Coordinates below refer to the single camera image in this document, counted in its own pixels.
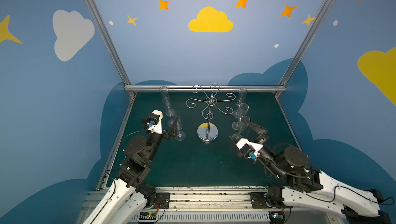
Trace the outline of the clear flute glass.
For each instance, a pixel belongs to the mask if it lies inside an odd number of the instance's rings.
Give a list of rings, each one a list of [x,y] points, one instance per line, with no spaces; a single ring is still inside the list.
[[[239,106],[240,106],[240,104],[241,103],[244,103],[244,100],[245,100],[245,97],[246,97],[246,95],[247,95],[247,92],[248,92],[248,90],[246,89],[246,88],[240,88],[240,90],[239,90],[239,94],[238,94],[238,97],[236,98],[237,99],[237,102],[236,102],[236,109],[233,111],[233,113],[232,113],[232,116],[234,117],[234,118],[237,118],[238,117],[238,109],[239,109]]]
[[[168,121],[168,127],[171,128],[171,119],[172,119],[174,116],[178,115],[178,112],[175,111],[175,110],[172,108],[171,101],[170,101],[169,98],[163,98],[163,104],[164,104],[165,109],[166,109],[166,116],[168,116],[168,117],[170,118],[170,120]]]
[[[166,116],[171,117],[174,114],[174,110],[172,108],[168,88],[166,86],[161,86],[159,90],[163,98],[163,104],[165,106]]]
[[[176,132],[175,139],[176,139],[177,141],[183,141],[185,138],[186,138],[186,134],[185,134],[185,132],[182,130],[182,123],[181,123],[181,119],[180,119],[180,131],[179,131],[179,132]]]

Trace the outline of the clear wine glass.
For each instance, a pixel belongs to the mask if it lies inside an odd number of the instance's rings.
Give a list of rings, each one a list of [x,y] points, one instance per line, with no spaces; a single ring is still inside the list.
[[[249,105],[247,103],[241,102],[238,106],[238,109],[232,113],[232,116],[237,119],[237,121],[232,123],[232,128],[234,130],[239,130],[242,126],[241,118],[245,116],[249,110]]]
[[[232,135],[232,139],[238,142],[242,139],[242,132],[249,126],[250,118],[247,116],[241,116],[237,122],[232,124],[233,128],[236,128],[236,133]]]

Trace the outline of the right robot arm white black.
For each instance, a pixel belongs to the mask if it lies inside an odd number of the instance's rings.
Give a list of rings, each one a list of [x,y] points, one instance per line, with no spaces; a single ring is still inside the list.
[[[240,119],[240,127],[250,127],[258,137],[251,142],[240,134],[230,138],[235,144],[237,156],[259,161],[275,178],[285,179],[287,184],[268,187],[264,203],[269,208],[303,207],[331,213],[351,224],[389,224],[391,218],[381,210],[386,199],[376,189],[360,190],[334,179],[324,171],[313,167],[309,157],[294,146],[287,146],[276,154],[267,145],[267,129],[254,124],[246,116]]]

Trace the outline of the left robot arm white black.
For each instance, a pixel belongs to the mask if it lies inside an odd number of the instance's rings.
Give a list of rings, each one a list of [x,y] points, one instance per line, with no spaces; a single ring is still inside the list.
[[[163,113],[154,110],[142,119],[144,131],[149,135],[136,136],[129,141],[126,155],[110,189],[100,203],[86,218],[86,224],[127,224],[144,208],[151,207],[156,189],[145,183],[152,163],[163,139],[176,137],[179,117],[171,130],[162,128]]]

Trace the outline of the chrome wine glass rack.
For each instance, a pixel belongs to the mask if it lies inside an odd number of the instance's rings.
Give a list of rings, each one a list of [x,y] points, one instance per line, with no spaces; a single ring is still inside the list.
[[[234,93],[226,93],[226,99],[217,99],[217,94],[219,91],[198,91],[194,92],[194,94],[198,94],[198,92],[203,92],[205,97],[203,99],[197,98],[189,98],[186,100],[186,106],[189,109],[194,109],[197,105],[197,102],[206,104],[206,107],[202,110],[201,115],[205,119],[205,122],[200,124],[197,128],[198,138],[206,144],[212,143],[219,136],[218,127],[212,123],[212,119],[214,118],[213,108],[219,110],[221,113],[225,115],[231,115],[234,111],[231,107],[225,107],[225,111],[221,108],[217,107],[217,103],[221,102],[230,102],[236,99],[236,95]]]

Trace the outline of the aluminium back frame rail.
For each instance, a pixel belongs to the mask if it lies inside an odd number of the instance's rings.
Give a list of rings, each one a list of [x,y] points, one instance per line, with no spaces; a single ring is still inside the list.
[[[238,92],[240,89],[247,89],[248,92],[285,92],[285,86],[156,86],[156,85],[126,85],[126,91],[159,91],[166,88],[170,92],[198,92],[198,91],[221,91],[221,92]]]

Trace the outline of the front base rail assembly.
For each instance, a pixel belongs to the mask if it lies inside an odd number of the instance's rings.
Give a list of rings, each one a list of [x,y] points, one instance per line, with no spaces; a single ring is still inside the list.
[[[264,186],[158,187],[161,210],[144,209],[132,224],[268,224],[270,213],[284,214],[288,224],[342,224],[323,211],[293,207],[270,209],[254,201]]]

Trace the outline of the aluminium left floor rail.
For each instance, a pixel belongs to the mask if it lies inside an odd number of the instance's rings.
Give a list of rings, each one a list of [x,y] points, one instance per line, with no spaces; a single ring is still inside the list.
[[[127,121],[128,121],[129,116],[130,116],[134,101],[135,101],[135,97],[131,97],[131,100],[130,100],[130,102],[128,104],[128,107],[127,107],[127,110],[125,112],[124,118],[122,120],[120,129],[119,129],[119,131],[117,133],[116,139],[114,141],[114,144],[112,146],[112,149],[110,151],[108,159],[107,159],[107,161],[105,163],[104,169],[102,171],[102,174],[101,174],[101,176],[99,178],[99,181],[97,183],[97,186],[95,188],[96,191],[100,191],[100,190],[106,188],[106,184],[107,184],[107,181],[109,179],[109,175],[107,173],[111,172],[111,170],[113,168],[114,161],[116,159],[116,156],[117,156],[117,153],[118,153],[118,149],[121,146],[121,140],[123,138],[123,134],[124,134],[124,131],[125,131],[125,128],[126,128],[126,125],[127,125]]]

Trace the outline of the aluminium left corner post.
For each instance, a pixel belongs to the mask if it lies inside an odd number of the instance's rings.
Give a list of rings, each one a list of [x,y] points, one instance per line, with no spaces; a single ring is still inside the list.
[[[98,31],[100,32],[100,35],[102,36],[102,39],[106,45],[106,48],[119,72],[119,75],[121,76],[121,79],[123,80],[123,83],[125,86],[130,85],[131,81],[127,75],[127,72],[125,70],[125,67],[122,63],[122,60],[116,50],[116,47],[110,37],[110,34],[106,28],[106,25],[103,21],[103,18],[99,12],[99,9],[95,3],[95,0],[84,0],[90,14],[92,15],[92,18],[98,28]]]

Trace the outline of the aluminium corner post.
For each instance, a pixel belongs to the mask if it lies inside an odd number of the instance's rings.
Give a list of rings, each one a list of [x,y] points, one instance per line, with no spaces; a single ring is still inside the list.
[[[98,31],[100,32],[100,35],[102,36],[102,39],[106,45],[106,48],[119,72],[119,75],[121,76],[121,79],[123,80],[123,83],[125,86],[130,85],[131,81],[127,75],[127,72],[125,70],[125,67],[122,63],[122,60],[116,50],[116,47],[110,37],[110,34],[106,28],[106,25],[103,21],[103,18],[99,12],[99,9],[95,3],[95,0],[84,0],[90,14],[92,15],[92,18],[98,28]]]
[[[309,26],[309,29],[299,46],[295,56],[291,60],[290,64],[288,65],[284,75],[282,76],[278,88],[279,90],[274,92],[274,96],[278,99],[282,93],[282,91],[286,91],[287,83],[289,82],[290,78],[292,77],[293,73],[295,72],[297,66],[301,62],[304,54],[306,53],[307,49],[309,48],[311,42],[313,41],[316,33],[319,31],[322,23],[324,22],[327,14],[331,10],[332,6],[334,5],[336,0],[324,0],[322,5],[320,6],[316,18],[313,21],[313,24]]]

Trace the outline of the aluminium right corner post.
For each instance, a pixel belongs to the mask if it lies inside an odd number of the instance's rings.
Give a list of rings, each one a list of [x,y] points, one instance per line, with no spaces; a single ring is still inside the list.
[[[309,48],[311,42],[313,41],[316,33],[319,31],[322,23],[324,22],[327,14],[331,10],[332,6],[334,5],[336,0],[324,0],[322,5],[320,6],[316,18],[313,21],[313,24],[309,26],[309,29],[299,46],[295,56],[291,60],[290,64],[288,65],[284,75],[282,76],[278,88],[279,90],[274,92],[274,96],[278,99],[282,93],[282,91],[286,91],[287,83],[289,82],[290,78],[292,77],[293,73],[295,72],[297,66],[301,62],[304,54],[306,53],[307,49]]]

